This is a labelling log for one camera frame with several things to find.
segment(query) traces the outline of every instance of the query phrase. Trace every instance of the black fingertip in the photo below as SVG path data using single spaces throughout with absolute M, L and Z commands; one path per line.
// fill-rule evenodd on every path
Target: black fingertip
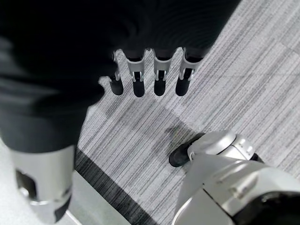
M 188 144 L 184 143 L 175 149 L 169 156 L 169 163 L 173 167 L 183 166 L 189 161 Z
M 187 79 L 181 80 L 178 78 L 177 84 L 176 84 L 176 94 L 178 96 L 184 96 L 188 91 L 189 83 L 190 83 L 190 81 Z
M 158 80 L 154 82 L 154 93 L 157 96 L 162 96 L 165 93 L 165 81 Z
M 123 91 L 124 91 L 124 88 L 123 88 L 123 83 L 122 83 L 122 80 L 112 80 L 111 82 L 109 82 L 109 84 L 111 85 L 111 89 L 112 89 L 112 92 L 115 94 L 115 95 L 122 95 L 123 94 Z
M 144 82 L 136 81 L 133 82 L 133 92 L 135 96 L 142 97 L 145 93 Z
M 198 133 L 192 139 L 176 148 L 169 156 L 169 163 L 173 167 L 183 166 L 189 161 L 188 148 L 193 142 L 201 138 L 205 133 Z

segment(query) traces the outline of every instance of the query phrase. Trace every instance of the gray carpet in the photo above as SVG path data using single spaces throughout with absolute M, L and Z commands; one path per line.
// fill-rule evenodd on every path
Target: gray carpet
M 147 52 L 143 98 L 133 94 L 118 52 L 124 94 L 108 80 L 89 110 L 77 170 L 131 224 L 170 225 L 185 168 L 168 155 L 203 131 L 232 129 L 251 140 L 268 164 L 300 178 L 300 1 L 244 0 L 203 60 L 186 96 L 175 95 L 182 52 L 166 93 L 153 91 Z

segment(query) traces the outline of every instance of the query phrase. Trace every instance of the black cloth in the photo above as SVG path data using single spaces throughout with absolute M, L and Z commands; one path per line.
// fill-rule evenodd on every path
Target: black cloth
M 0 131 L 18 151 L 77 144 L 116 49 L 205 52 L 240 0 L 0 1 Z

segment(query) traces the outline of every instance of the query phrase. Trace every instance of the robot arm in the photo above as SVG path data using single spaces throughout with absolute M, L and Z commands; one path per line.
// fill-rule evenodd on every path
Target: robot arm
M 154 50 L 154 91 L 162 95 L 174 50 L 184 47 L 182 96 L 239 1 L 1 1 L 1 138 L 42 221 L 55 223 L 68 207 L 81 126 L 104 94 L 99 77 L 123 92 L 113 52 L 123 49 L 141 97 L 145 49 Z
M 231 131 L 201 134 L 186 154 L 191 167 L 173 225 L 293 225 L 299 222 L 300 182 L 267 166 L 251 144 Z M 183 158 L 178 148 L 170 156 Z

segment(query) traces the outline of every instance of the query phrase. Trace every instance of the robotic finger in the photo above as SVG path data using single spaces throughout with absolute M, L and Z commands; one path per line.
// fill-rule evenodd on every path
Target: robotic finger
M 173 225 L 299 224 L 300 182 L 262 163 L 243 136 L 231 131 L 198 134 L 174 152 L 171 165 L 188 158 L 191 167 Z

